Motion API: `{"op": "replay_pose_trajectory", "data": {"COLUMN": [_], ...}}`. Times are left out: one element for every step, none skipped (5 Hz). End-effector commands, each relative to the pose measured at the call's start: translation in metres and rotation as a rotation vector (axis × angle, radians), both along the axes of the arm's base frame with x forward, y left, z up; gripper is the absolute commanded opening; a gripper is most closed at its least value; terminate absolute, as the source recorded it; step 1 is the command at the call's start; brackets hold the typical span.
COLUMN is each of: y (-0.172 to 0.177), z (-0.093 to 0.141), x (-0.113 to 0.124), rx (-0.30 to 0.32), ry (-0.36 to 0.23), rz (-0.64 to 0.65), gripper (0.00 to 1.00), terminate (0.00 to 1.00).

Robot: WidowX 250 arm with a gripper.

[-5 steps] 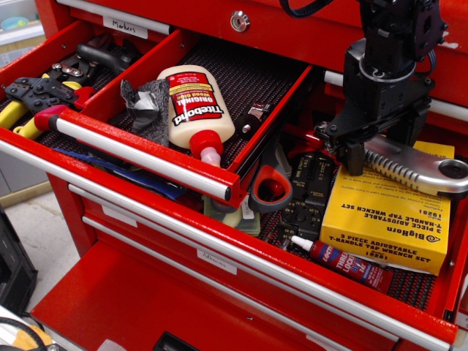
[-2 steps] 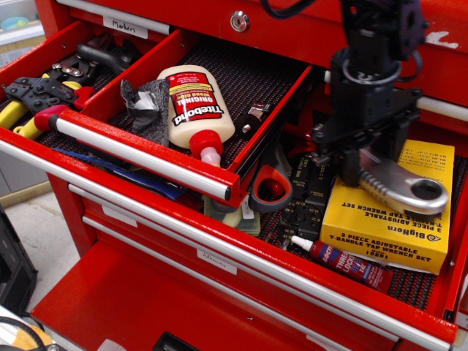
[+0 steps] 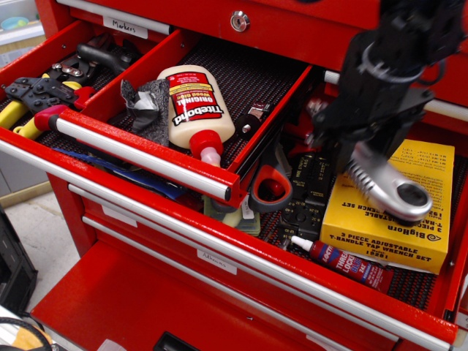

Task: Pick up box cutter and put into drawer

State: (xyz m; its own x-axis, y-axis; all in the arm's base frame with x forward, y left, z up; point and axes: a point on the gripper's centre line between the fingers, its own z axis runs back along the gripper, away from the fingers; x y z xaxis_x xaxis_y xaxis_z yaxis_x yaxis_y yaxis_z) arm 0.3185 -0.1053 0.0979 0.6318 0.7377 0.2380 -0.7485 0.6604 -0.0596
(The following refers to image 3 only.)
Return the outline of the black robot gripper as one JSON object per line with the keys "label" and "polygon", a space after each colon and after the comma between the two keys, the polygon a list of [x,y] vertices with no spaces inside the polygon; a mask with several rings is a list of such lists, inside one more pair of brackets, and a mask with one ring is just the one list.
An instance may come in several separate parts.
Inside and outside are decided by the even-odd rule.
{"label": "black robot gripper", "polygon": [[339,95],[313,118],[312,146],[331,153],[343,173],[360,141],[389,158],[434,98],[413,83],[425,67],[421,37],[365,31],[352,38],[339,78]]}

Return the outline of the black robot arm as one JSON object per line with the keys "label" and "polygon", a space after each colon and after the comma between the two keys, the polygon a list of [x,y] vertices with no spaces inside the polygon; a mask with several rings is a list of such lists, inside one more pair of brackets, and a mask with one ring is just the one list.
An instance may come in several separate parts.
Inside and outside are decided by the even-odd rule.
{"label": "black robot arm", "polygon": [[[356,145],[389,159],[434,98],[425,68],[458,52],[464,1],[382,1],[380,21],[350,41],[339,94],[313,117],[312,146],[329,150],[343,173]],[[413,83],[421,82],[420,88]]]}

